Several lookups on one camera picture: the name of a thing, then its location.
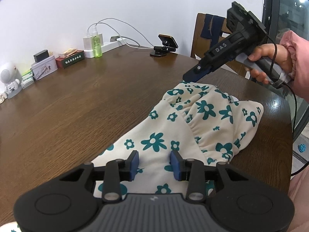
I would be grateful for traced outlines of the white power strip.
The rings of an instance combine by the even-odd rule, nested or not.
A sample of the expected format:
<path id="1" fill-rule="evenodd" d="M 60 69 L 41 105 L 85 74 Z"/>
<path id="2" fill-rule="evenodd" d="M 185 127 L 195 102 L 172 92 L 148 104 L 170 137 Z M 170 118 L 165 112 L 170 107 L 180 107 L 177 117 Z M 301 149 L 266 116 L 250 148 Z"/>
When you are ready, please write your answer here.
<path id="1" fill-rule="evenodd" d="M 118 47 L 121 47 L 126 44 L 126 38 L 123 40 L 116 40 L 114 42 L 110 41 L 103 41 L 103 35 L 99 34 L 99 39 L 101 41 L 101 50 L 102 53 L 106 53 L 110 50 L 116 49 Z M 84 55 L 86 58 L 93 58 L 94 53 L 93 53 L 93 48 L 92 48 L 92 42 L 91 42 L 92 37 L 83 37 L 83 44 L 84 44 Z"/>

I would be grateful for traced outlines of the grey tin box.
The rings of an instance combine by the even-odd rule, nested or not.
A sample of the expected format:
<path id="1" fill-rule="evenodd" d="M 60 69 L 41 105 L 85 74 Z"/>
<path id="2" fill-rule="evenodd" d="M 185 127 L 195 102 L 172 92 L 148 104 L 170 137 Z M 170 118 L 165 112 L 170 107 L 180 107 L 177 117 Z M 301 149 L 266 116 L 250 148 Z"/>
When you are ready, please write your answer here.
<path id="1" fill-rule="evenodd" d="M 51 55 L 50 57 L 40 61 L 33 63 L 31 65 L 31 70 L 33 72 L 33 78 L 37 81 L 40 80 L 47 75 L 55 72 L 58 69 L 57 63 L 55 60 L 55 56 Z"/>

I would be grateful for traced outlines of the dark red tea box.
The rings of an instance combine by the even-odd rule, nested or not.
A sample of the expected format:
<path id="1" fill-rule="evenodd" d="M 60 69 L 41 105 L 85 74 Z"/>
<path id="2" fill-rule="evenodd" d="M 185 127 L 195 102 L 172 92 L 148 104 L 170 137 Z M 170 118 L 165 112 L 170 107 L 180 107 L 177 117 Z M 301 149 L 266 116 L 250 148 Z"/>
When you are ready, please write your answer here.
<path id="1" fill-rule="evenodd" d="M 85 55 L 84 55 L 84 51 L 83 50 L 78 50 L 77 52 L 75 52 L 74 54 L 66 57 L 66 58 L 56 58 L 56 64 L 58 68 L 61 69 L 66 69 L 67 67 L 80 62 L 82 60 L 85 59 Z"/>

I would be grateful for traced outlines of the white astronaut figurine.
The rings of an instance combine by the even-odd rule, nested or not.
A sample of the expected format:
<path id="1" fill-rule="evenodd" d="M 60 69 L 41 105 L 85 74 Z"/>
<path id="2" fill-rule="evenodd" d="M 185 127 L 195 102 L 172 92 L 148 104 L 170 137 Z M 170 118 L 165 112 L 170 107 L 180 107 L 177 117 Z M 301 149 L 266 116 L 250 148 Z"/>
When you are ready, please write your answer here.
<path id="1" fill-rule="evenodd" d="M 4 84 L 4 90 L 7 98 L 16 96 L 21 90 L 21 81 L 17 78 L 18 71 L 16 67 L 5 68 L 1 71 L 1 82 Z"/>

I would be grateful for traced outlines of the small black box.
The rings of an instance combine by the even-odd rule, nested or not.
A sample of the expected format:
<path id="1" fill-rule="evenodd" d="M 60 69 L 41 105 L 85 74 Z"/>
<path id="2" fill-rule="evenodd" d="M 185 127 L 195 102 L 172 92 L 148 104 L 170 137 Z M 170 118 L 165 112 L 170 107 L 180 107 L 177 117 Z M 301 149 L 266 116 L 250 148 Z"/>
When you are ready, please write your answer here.
<path id="1" fill-rule="evenodd" d="M 42 50 L 42 51 L 34 54 L 34 61 L 36 63 L 38 63 L 38 62 L 41 62 L 41 61 L 47 59 L 48 57 L 49 57 L 48 50 L 47 49 L 46 50 Z"/>

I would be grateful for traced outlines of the green white small box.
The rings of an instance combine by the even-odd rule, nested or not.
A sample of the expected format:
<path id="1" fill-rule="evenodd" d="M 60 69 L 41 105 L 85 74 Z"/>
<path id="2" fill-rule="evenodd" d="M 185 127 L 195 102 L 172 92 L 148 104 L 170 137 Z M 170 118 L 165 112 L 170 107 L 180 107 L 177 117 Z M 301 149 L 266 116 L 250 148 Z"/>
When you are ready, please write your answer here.
<path id="1" fill-rule="evenodd" d="M 21 81 L 21 87 L 22 89 L 27 88 L 28 86 L 34 84 L 34 78 L 33 78 L 33 72 L 31 70 L 28 70 L 26 73 L 24 73 L 22 76 Z"/>

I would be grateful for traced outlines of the pink jacket sleeve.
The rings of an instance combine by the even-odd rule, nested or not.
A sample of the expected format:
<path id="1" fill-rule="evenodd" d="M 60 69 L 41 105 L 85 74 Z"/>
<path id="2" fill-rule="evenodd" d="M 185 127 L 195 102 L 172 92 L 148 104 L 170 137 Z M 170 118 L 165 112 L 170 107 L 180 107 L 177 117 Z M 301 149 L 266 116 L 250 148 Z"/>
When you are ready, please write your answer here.
<path id="1" fill-rule="evenodd" d="M 280 44 L 290 53 L 292 59 L 291 87 L 294 93 L 308 102 L 308 40 L 292 30 L 285 32 Z"/>

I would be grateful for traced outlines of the cream floral green dress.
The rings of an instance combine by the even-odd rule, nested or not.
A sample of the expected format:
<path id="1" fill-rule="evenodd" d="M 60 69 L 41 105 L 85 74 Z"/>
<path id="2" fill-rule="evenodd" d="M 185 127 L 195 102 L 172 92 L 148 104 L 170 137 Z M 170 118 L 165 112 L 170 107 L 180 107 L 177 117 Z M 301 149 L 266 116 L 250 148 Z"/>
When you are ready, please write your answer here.
<path id="1" fill-rule="evenodd" d="M 261 103 L 181 82 L 92 162 L 23 194 L 1 231 L 223 231 L 203 202 L 185 199 L 188 181 L 174 178 L 170 154 L 215 170 L 249 145 L 262 115 Z M 104 166 L 133 150 L 139 166 L 133 181 L 121 182 L 122 201 L 103 202 Z"/>

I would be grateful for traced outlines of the black phone holder clamp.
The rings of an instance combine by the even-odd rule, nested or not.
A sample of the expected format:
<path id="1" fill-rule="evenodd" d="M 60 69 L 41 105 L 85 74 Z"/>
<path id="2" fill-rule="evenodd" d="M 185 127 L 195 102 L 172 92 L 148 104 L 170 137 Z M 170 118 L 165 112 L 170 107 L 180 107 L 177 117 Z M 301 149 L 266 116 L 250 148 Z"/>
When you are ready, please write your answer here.
<path id="1" fill-rule="evenodd" d="M 162 42 L 162 46 L 154 46 L 154 50 L 150 52 L 150 56 L 163 57 L 170 52 L 176 52 L 179 46 L 172 36 L 159 34 L 158 37 Z"/>

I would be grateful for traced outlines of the green spray bottle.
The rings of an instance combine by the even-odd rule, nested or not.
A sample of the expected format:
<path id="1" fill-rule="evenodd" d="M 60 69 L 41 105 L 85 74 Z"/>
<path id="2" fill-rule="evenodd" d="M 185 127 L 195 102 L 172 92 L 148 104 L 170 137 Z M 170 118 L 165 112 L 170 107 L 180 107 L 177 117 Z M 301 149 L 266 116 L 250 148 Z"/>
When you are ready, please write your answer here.
<path id="1" fill-rule="evenodd" d="M 93 55 L 95 58 L 100 58 L 102 56 L 101 40 L 97 32 L 96 26 L 94 26 L 92 31 L 92 48 Z"/>

